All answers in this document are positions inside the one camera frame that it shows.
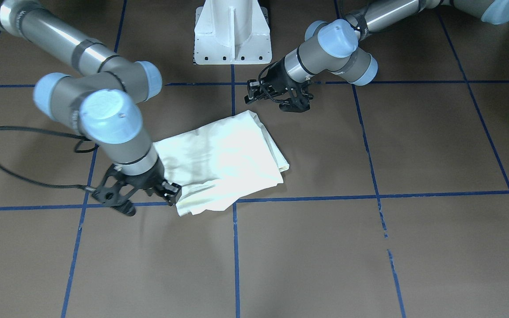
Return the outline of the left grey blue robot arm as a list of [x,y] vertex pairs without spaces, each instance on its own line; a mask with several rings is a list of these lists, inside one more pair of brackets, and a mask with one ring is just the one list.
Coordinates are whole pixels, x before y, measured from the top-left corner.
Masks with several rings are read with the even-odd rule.
[[281,60],[265,67],[256,79],[247,81],[246,104],[268,99],[281,111],[309,110],[313,95],[311,79],[323,71],[349,84],[369,84],[378,72],[378,62],[361,43],[398,22],[424,10],[448,6],[501,25],[509,22],[509,0],[373,0],[332,21],[317,20],[305,31],[304,40]]

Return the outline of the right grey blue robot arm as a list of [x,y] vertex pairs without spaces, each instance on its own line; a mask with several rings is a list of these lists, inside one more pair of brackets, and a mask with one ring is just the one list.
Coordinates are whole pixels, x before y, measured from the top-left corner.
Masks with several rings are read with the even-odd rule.
[[162,89],[162,76],[153,63],[126,60],[37,0],[0,0],[0,31],[24,38],[80,74],[45,75],[33,96],[40,111],[72,129],[77,139],[95,143],[112,161],[97,187],[77,189],[127,215],[133,212],[131,196],[139,190],[170,206],[177,203],[181,187],[164,177],[164,165],[137,106]]

